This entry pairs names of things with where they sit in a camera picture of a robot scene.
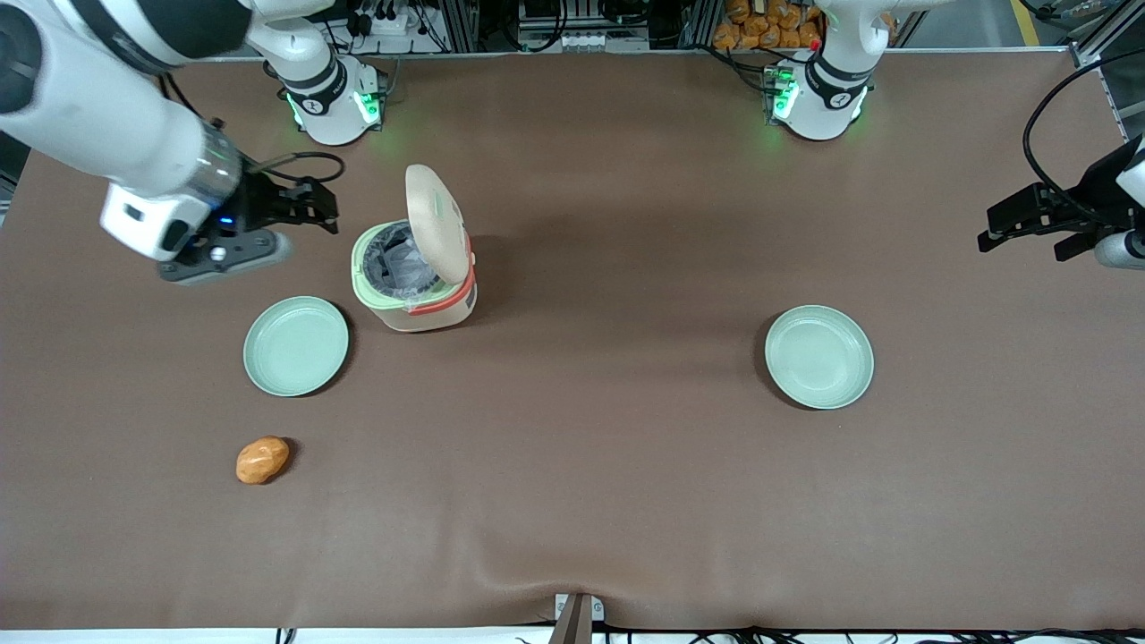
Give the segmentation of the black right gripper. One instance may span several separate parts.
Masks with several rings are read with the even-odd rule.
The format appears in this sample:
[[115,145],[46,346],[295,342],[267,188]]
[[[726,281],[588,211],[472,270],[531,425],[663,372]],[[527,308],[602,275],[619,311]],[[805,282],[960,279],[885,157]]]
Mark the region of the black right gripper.
[[318,225],[339,233],[338,201],[315,178],[279,183],[263,172],[242,173],[232,196],[213,211],[213,245],[224,250],[274,250],[274,225]]

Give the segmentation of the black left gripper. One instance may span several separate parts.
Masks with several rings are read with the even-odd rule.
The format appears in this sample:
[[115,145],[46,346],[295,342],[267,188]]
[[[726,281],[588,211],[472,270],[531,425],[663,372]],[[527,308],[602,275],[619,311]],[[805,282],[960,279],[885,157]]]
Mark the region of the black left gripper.
[[[1144,209],[1144,142],[1142,134],[1091,164],[1074,195],[1092,209],[1096,219],[1118,231],[1142,233]],[[1055,260],[1065,262],[1092,252],[1100,235],[1082,231],[1083,213],[1041,182],[1019,189],[987,209],[986,231],[978,235],[979,252],[987,253],[1006,241],[1030,235],[1073,231],[1055,244]]]

